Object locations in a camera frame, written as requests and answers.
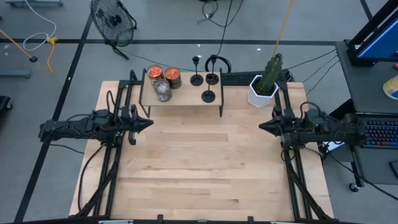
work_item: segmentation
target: wooden stand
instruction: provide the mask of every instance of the wooden stand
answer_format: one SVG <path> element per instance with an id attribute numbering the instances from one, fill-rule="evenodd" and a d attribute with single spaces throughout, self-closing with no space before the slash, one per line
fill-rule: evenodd
<path id="1" fill-rule="evenodd" d="M 154 88 L 146 73 L 147 71 L 144 69 L 142 72 L 142 85 L 139 94 L 139 104 L 148 118 L 150 116 L 151 106 L 219 106 L 220 117 L 223 116 L 224 93 L 220 73 L 215 72 L 215 74 L 220 77 L 220 82 L 210 86 L 210 90 L 215 94 L 215 100 L 211 103 L 206 103 L 201 98 L 202 93 L 208 89 L 208 85 L 193 86 L 191 84 L 190 79 L 195 72 L 181 73 L 182 85 L 180 88 L 172 90 L 173 96 L 167 102 L 160 102 L 157 99 Z M 205 76 L 207 72 L 198 72 L 198 74 Z"/>

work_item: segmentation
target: blue monitor screen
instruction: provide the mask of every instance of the blue monitor screen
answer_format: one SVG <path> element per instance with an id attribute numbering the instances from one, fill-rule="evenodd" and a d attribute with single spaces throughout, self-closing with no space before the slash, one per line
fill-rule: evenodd
<path id="1" fill-rule="evenodd" d="M 387 58 L 398 60 L 398 20 L 358 54 L 359 58 Z"/>

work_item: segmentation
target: computer monitor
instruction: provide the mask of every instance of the computer monitor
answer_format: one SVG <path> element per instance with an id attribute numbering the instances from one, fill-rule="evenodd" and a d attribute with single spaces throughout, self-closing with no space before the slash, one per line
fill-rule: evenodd
<path id="1" fill-rule="evenodd" d="M 398 1 L 388 1 L 348 44 L 354 66 L 398 62 Z"/>

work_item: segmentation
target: yellow pole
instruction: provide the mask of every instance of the yellow pole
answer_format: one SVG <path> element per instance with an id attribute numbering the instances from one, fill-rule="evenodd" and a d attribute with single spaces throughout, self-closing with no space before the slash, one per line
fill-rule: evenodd
<path id="1" fill-rule="evenodd" d="M 2 35 L 4 35 L 5 37 L 7 37 L 12 43 L 14 43 L 19 50 L 21 50 L 24 54 L 26 54 L 29 58 L 33 58 L 33 56 L 31 56 L 28 52 L 26 52 L 26 50 L 24 50 L 22 47 L 20 47 L 19 44 L 17 44 L 17 42 L 15 42 L 11 37 L 9 37 L 2 29 L 0 29 L 0 33 Z"/>
<path id="2" fill-rule="evenodd" d="M 293 1 L 294 1 L 294 0 L 291 0 L 291 1 L 290 1 L 289 9 L 288 9 L 287 12 L 286 12 L 286 16 L 285 16 L 284 22 L 283 22 L 283 24 L 282 24 L 282 27 L 280 28 L 279 36 L 278 36 L 278 41 L 277 41 L 276 44 L 275 44 L 275 49 L 274 49 L 274 53 L 272 54 L 272 56 L 275 56 L 275 54 L 276 54 L 276 49 L 278 48 L 280 38 L 282 38 L 282 33 L 284 32 L 287 18 L 289 18 L 290 11 L 292 10 Z"/>

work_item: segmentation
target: tin can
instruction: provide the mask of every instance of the tin can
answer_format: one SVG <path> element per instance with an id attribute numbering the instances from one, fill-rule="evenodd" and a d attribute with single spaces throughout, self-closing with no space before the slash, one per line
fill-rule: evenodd
<path id="1" fill-rule="evenodd" d="M 154 86 L 157 81 L 163 79 L 163 69 L 159 65 L 151 65 L 148 67 L 147 71 L 152 86 Z"/>
<path id="2" fill-rule="evenodd" d="M 181 81 L 181 73 L 178 68 L 176 67 L 167 68 L 165 72 L 165 77 L 170 84 L 170 88 L 172 89 L 180 88 L 182 81 Z"/>
<path id="3" fill-rule="evenodd" d="M 157 81 L 154 85 L 154 90 L 160 102 L 167 102 L 172 98 L 172 90 L 166 80 Z"/>

